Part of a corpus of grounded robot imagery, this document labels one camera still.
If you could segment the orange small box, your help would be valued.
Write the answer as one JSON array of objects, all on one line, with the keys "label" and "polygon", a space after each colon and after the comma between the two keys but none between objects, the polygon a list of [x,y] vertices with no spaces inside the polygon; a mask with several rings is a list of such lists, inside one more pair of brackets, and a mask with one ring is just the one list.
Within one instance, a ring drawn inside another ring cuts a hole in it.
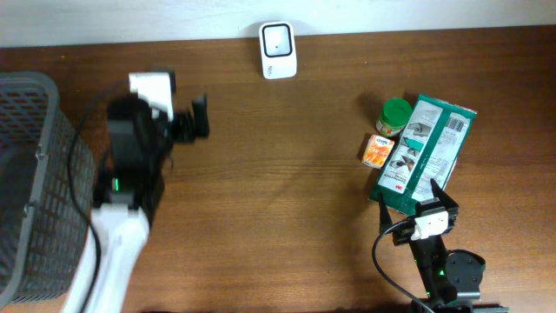
[{"label": "orange small box", "polygon": [[378,135],[372,135],[363,151],[361,162],[368,167],[381,169],[394,148],[394,141]]}]

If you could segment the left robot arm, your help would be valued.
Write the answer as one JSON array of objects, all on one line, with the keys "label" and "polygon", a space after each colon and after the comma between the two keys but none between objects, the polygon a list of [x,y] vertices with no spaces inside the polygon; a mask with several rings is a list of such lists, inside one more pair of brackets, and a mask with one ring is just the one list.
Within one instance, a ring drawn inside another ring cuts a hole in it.
[{"label": "left robot arm", "polygon": [[208,98],[188,110],[156,107],[135,94],[107,108],[110,146],[96,171],[87,239],[65,312],[119,312],[164,192],[162,167],[177,143],[209,136]]}]

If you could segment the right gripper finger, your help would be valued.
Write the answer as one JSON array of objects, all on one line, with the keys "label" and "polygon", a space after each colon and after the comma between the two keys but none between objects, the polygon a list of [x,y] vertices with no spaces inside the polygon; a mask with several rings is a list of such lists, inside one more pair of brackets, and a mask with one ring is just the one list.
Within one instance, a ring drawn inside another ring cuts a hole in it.
[{"label": "right gripper finger", "polygon": [[381,192],[378,195],[378,204],[379,204],[379,210],[380,210],[379,233],[383,234],[393,225],[393,222],[392,222],[391,216],[388,212],[388,208],[387,208],[384,196]]},{"label": "right gripper finger", "polygon": [[458,207],[459,205],[431,178],[431,191],[434,197],[438,198],[444,207]]}]

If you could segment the green 3M gloves packet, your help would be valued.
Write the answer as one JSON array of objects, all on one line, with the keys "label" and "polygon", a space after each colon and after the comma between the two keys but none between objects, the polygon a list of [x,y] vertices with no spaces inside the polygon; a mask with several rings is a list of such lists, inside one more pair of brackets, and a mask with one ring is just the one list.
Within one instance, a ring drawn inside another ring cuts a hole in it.
[{"label": "green 3M gloves packet", "polygon": [[474,110],[419,95],[369,199],[383,196],[387,207],[413,215],[415,204],[433,197],[432,183],[446,187],[476,117]]}]

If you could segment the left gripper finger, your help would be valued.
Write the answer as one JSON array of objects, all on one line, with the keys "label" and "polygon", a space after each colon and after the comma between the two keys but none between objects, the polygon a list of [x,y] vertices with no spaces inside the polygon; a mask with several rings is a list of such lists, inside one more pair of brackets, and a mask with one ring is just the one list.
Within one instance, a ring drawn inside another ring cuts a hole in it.
[{"label": "left gripper finger", "polygon": [[195,120],[190,110],[175,113],[172,122],[172,137],[177,143],[193,143],[195,141]]},{"label": "left gripper finger", "polygon": [[208,137],[210,133],[208,118],[208,97],[201,94],[192,101],[195,133],[198,137]]}]

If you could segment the green lid jar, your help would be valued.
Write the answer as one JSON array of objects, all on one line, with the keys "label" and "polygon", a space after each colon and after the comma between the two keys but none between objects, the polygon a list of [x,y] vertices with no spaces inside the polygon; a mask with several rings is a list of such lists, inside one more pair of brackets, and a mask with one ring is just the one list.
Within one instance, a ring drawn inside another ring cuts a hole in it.
[{"label": "green lid jar", "polygon": [[383,104],[375,127],[382,136],[394,137],[405,128],[412,113],[408,101],[401,97],[390,98]]}]

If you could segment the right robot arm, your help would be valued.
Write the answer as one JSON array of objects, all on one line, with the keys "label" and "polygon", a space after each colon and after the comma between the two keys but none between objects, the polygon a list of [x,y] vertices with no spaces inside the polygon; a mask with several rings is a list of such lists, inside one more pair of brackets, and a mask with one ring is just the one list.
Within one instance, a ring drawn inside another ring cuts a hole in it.
[{"label": "right robot arm", "polygon": [[[477,304],[486,260],[469,250],[449,250],[442,237],[454,227],[460,206],[436,183],[431,181],[431,199],[415,204],[415,214],[394,223],[384,194],[378,195],[380,233],[374,240],[372,258],[379,274],[410,300],[412,312],[508,312],[496,303]],[[407,244],[413,255],[420,279],[427,293],[418,298],[390,278],[379,264],[377,248],[390,235],[393,244]]]}]

